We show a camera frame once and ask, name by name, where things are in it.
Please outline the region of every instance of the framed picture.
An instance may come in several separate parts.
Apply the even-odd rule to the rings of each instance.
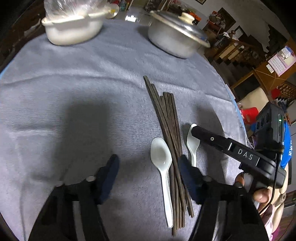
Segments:
[[[220,13],[225,20],[224,31],[227,32],[236,23],[236,21],[224,8],[221,8],[218,13]]]
[[[203,5],[206,0],[196,0],[196,1],[199,2],[201,5]]]

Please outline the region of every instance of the beige chair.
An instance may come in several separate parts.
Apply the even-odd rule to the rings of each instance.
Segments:
[[[249,109],[251,107],[256,107],[258,112],[260,112],[263,107],[268,102],[268,98],[260,87],[248,93],[246,97],[244,97],[238,105],[242,105],[243,109]]]

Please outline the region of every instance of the spoon handle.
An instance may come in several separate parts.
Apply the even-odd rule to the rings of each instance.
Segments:
[[[194,153],[194,152],[191,150],[190,147],[189,147],[188,149],[189,149],[190,154],[191,154],[191,166],[196,167],[196,151],[195,151],[195,153]]]
[[[161,173],[161,182],[163,186],[163,201],[165,204],[165,216],[168,223],[168,227],[173,227],[173,206],[172,199],[170,197],[170,189],[168,186],[168,171]]]

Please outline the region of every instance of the aluminum pot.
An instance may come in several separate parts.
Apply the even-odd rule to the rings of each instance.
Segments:
[[[151,11],[154,18],[148,29],[152,43],[179,58],[189,58],[200,46],[210,47],[207,35],[192,24],[194,17],[183,12],[182,16],[170,12]]]

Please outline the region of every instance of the finger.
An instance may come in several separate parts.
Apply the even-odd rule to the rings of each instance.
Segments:
[[[271,191],[267,188],[257,190],[253,194],[253,199],[259,203],[267,203],[271,199]]]
[[[243,186],[244,186],[244,173],[241,172],[240,174],[238,174],[235,178],[235,183],[236,182],[240,182]]]

